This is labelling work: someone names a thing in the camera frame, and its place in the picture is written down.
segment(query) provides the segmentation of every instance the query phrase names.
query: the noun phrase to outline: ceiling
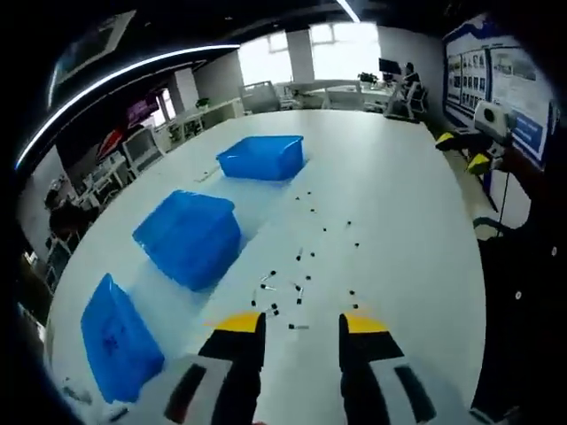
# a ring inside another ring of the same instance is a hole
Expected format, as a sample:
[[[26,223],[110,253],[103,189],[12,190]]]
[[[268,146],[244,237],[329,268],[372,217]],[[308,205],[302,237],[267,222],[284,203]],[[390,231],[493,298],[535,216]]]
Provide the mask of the ceiling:
[[[340,5],[334,0],[126,1],[114,2],[110,8],[93,3],[93,9],[88,16],[85,15],[85,12],[89,8],[77,7],[76,4],[62,4],[61,13],[57,13],[56,3],[50,3],[52,7],[45,9],[44,20],[35,26],[30,25],[31,28],[41,29],[42,26],[45,27],[46,22],[60,23],[58,27],[50,27],[50,31],[41,33],[43,49],[35,58],[31,61],[27,56],[22,58],[24,62],[26,60],[31,62],[34,69],[38,71],[34,73],[33,78],[28,79],[27,86],[21,91],[21,97],[26,101],[23,115],[26,125],[21,126],[20,129],[24,131],[18,135],[22,143],[30,137],[31,129],[38,128],[50,113],[57,110],[58,106],[64,104],[72,95],[102,76],[126,64],[136,62],[140,58],[204,44],[243,43],[274,31],[298,30],[317,22],[349,20]],[[405,0],[403,2],[348,0],[348,3],[361,20],[375,21],[382,26],[402,27],[436,37],[441,37],[467,18],[481,12],[478,9],[479,6],[460,0]],[[95,26],[98,22],[116,13],[132,9],[136,9],[136,15],[128,24],[115,51],[86,66],[61,83],[55,90],[54,101],[48,111],[45,94],[50,74],[65,47],[71,41],[80,38],[86,28]],[[62,19],[65,16],[73,16],[74,19]],[[55,135],[58,137],[66,135],[73,143],[82,143],[81,132],[98,135],[109,131],[110,122],[115,120],[112,112],[124,110],[144,93],[163,84],[176,67],[195,66],[197,60],[202,65],[222,54],[226,54],[226,51],[218,50],[199,54],[191,58],[193,63],[190,63],[187,58],[171,59],[160,62],[159,68],[148,66],[144,70],[129,73],[128,77],[109,82],[67,111],[59,121],[65,125],[69,122],[71,124],[63,132],[60,132],[61,124],[53,126],[30,152],[30,159],[35,158],[37,161],[45,152],[46,147],[52,144]],[[161,73],[163,68],[168,68],[169,74]],[[130,84],[128,89],[120,89],[132,81],[136,83]],[[88,114],[90,117],[97,116],[97,124],[94,127],[92,118],[83,117],[73,122],[78,113],[90,108],[92,104],[94,104],[93,111],[99,111],[99,113],[91,111]],[[102,115],[107,117],[108,122],[101,119]],[[30,160],[30,166],[33,166],[36,161]]]

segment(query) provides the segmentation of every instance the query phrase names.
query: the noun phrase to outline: computer monitor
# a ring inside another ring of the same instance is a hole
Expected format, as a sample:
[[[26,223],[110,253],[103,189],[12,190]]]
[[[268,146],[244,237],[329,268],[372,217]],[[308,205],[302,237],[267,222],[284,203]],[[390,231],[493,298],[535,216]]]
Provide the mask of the computer monitor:
[[[394,60],[380,58],[378,64],[381,73],[401,75],[400,64]]]

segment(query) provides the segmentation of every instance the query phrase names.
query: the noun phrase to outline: blue plastic bin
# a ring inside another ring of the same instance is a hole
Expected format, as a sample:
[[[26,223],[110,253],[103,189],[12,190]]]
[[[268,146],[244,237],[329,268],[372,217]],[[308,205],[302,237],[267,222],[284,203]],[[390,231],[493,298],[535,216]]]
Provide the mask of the blue plastic bin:
[[[303,167],[302,135],[254,135],[217,155],[227,177],[281,181]]]
[[[109,274],[85,307],[81,330],[90,368],[107,403],[135,402],[142,386],[163,368],[161,350],[128,294]]]
[[[201,290],[237,259],[241,233],[233,210],[228,199],[176,190],[132,237],[166,276]]]

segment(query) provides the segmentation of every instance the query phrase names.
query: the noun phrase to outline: bulletin board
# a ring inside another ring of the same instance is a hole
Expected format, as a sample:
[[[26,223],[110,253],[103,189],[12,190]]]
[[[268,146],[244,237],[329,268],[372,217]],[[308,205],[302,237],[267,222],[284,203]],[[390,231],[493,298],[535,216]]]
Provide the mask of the bulletin board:
[[[543,166],[553,92],[530,56],[485,15],[465,22],[443,42],[446,117],[458,127],[471,127],[480,100],[501,104],[516,117],[517,147]]]

